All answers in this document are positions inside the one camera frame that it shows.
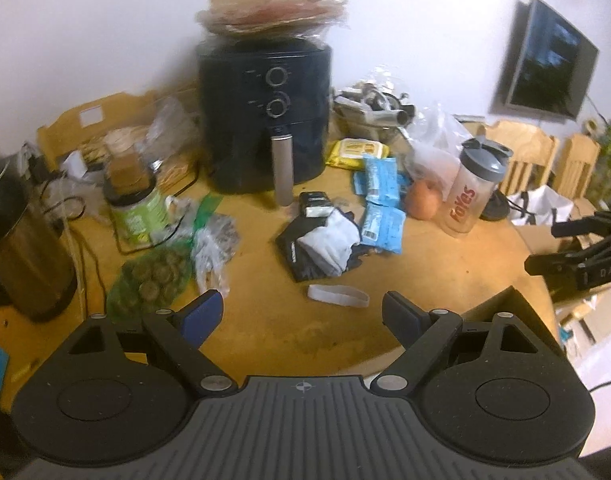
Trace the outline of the white knit sock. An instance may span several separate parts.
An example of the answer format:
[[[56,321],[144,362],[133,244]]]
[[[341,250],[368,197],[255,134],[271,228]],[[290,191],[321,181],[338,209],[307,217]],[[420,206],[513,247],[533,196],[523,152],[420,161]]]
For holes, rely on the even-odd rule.
[[[335,209],[324,226],[318,226],[299,237],[297,244],[327,276],[336,278],[347,270],[352,249],[360,241],[357,225]]]

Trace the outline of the black patterned glove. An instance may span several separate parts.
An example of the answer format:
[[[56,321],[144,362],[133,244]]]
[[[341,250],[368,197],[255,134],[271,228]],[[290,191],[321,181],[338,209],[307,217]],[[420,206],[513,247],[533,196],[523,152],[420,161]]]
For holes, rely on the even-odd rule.
[[[344,215],[354,222],[354,216],[351,211]],[[299,237],[304,236],[304,234],[307,234],[307,232],[314,230],[318,226],[324,226],[326,219],[327,218],[304,218],[298,216],[286,226],[278,237],[275,238],[278,251],[283,256],[288,269],[292,272],[292,277],[297,283],[319,280],[320,278],[332,278],[332,276],[327,276],[297,244]],[[371,248],[363,245],[361,242],[359,245],[354,246],[348,262],[348,268],[345,272],[360,266],[362,264],[362,258],[370,252]]]

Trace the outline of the green net bag of fruit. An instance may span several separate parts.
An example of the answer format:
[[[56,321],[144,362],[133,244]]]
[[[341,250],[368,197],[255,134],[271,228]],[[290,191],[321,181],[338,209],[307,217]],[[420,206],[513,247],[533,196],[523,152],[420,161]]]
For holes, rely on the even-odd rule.
[[[106,313],[115,321],[132,321],[169,309],[184,292],[192,272],[191,248],[183,243],[152,249],[123,263],[106,298]]]

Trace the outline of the open cardboard box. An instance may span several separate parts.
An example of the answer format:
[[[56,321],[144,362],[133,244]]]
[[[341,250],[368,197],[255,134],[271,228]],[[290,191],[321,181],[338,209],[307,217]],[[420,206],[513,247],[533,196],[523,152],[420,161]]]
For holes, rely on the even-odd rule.
[[[470,309],[462,314],[462,319],[465,323],[482,323],[491,322],[499,312],[513,313],[516,318],[526,324],[532,333],[537,338],[543,341],[548,348],[552,349],[557,356],[564,356],[563,346],[560,342],[560,336],[557,335],[558,328],[554,318],[554,308],[552,304],[548,304],[545,309],[546,320],[540,317],[533,305],[522,295],[514,286],[508,286],[502,292],[485,300],[477,307]],[[402,356],[404,348],[401,344],[393,350],[381,352],[374,358],[353,365],[351,370],[364,377],[376,376],[382,372],[399,356]]]

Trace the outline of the white elastic band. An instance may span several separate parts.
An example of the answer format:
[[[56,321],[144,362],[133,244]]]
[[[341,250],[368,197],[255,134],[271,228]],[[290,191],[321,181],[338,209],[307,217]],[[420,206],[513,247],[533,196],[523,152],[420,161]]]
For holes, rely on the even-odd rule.
[[[307,286],[307,296],[323,304],[334,304],[334,306],[349,308],[367,308],[371,302],[371,298],[366,292],[345,285],[309,285]]]

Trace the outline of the black kettle base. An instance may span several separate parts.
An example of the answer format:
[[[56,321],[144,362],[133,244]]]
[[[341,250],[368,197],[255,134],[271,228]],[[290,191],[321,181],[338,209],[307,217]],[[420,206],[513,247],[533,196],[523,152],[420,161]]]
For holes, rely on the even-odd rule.
[[[481,212],[480,219],[489,222],[504,220],[509,215],[509,205],[506,196],[495,190]]]

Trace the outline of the green label jar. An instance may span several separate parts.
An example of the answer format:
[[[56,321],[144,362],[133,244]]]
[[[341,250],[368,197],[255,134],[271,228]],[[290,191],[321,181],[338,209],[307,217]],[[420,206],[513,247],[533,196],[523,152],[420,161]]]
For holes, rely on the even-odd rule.
[[[149,178],[146,188],[124,194],[119,193],[106,179],[103,194],[117,234],[131,246],[150,244],[152,235],[164,230],[170,223],[164,196],[154,176]]]

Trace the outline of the wooden chair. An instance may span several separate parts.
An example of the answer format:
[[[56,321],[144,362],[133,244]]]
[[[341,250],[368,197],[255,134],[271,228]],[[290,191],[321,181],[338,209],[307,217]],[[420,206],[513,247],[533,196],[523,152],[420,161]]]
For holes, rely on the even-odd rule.
[[[476,133],[510,148],[506,177],[499,190],[506,196],[549,185],[559,195],[577,200],[585,195],[598,160],[599,144],[589,136],[575,133],[563,141],[541,128],[500,120],[479,125]]]

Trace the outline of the red apple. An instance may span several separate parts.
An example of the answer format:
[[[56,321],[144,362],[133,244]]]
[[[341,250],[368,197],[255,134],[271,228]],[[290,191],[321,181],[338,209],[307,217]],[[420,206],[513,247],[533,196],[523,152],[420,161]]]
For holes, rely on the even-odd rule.
[[[416,180],[406,193],[405,212],[416,220],[431,220],[442,205],[442,200],[438,185],[425,179]]]

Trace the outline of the blue snack packets pile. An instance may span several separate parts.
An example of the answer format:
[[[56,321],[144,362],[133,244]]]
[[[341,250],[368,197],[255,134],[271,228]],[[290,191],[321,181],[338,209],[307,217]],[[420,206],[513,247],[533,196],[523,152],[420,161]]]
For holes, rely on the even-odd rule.
[[[401,209],[401,179],[394,158],[365,156],[363,170],[353,176],[357,195],[365,198],[362,244],[401,255],[406,218]]]

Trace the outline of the clear shaker bottle grey lid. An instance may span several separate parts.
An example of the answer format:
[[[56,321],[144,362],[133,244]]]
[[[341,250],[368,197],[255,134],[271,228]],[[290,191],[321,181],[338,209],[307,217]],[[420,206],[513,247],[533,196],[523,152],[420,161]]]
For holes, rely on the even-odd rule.
[[[467,235],[479,220],[494,189],[504,180],[514,152],[485,136],[473,136],[462,144],[459,168],[438,224],[454,237]]]

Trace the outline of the brown spice jar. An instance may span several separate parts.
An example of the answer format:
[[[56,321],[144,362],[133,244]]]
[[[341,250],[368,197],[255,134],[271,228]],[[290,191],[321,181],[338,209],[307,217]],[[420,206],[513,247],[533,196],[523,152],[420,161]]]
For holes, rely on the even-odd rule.
[[[106,174],[118,195],[129,195],[147,190],[150,177],[147,166],[135,148],[132,130],[121,128],[105,136],[108,152]]]

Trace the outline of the steel electric kettle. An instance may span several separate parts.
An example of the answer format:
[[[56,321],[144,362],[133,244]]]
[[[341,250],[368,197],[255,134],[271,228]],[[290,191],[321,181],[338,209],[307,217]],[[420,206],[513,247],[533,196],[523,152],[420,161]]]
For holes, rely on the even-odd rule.
[[[69,306],[76,290],[67,249],[30,198],[14,162],[0,158],[0,307],[48,322]]]

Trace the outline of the small black white box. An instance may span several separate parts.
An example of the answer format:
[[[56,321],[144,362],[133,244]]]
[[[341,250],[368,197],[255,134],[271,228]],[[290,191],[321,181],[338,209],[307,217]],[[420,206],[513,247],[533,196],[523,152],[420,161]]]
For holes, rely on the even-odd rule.
[[[325,192],[301,192],[299,194],[299,212],[304,218],[327,218],[335,210]]]

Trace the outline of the yellow wet wipes pack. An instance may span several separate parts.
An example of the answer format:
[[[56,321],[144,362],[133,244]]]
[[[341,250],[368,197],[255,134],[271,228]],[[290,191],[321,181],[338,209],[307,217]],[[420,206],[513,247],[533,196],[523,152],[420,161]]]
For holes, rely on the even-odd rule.
[[[390,150],[386,144],[367,139],[345,138],[333,143],[325,159],[330,167],[362,170],[365,158],[386,158]]]

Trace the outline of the basket of tools and tape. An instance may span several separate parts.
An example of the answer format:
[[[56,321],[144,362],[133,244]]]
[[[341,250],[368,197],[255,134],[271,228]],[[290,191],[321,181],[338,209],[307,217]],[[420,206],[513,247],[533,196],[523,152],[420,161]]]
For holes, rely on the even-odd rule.
[[[331,99],[331,111],[345,136],[385,144],[396,136],[409,141],[407,127],[416,115],[409,93],[368,81],[337,91]]]

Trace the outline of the dark blue air fryer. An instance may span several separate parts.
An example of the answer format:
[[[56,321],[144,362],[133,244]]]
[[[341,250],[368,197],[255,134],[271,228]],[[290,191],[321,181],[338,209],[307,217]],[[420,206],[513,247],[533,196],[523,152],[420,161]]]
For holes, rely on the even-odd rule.
[[[299,38],[198,49],[199,124],[216,191],[272,190],[275,136],[292,138],[297,183],[322,174],[332,57],[328,44]]]

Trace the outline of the paper liners in plastic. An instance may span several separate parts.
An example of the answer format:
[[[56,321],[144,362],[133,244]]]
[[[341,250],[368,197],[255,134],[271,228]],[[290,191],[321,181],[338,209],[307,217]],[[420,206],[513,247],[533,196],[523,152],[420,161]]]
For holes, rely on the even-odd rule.
[[[196,21],[230,38],[316,37],[345,21],[348,0],[209,0]]]

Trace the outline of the wall mounted television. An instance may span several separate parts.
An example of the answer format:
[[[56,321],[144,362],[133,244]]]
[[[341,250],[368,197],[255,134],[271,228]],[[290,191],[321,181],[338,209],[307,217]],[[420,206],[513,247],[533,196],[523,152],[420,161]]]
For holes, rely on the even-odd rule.
[[[529,0],[502,82],[504,107],[575,119],[589,90],[598,47],[543,0]]]

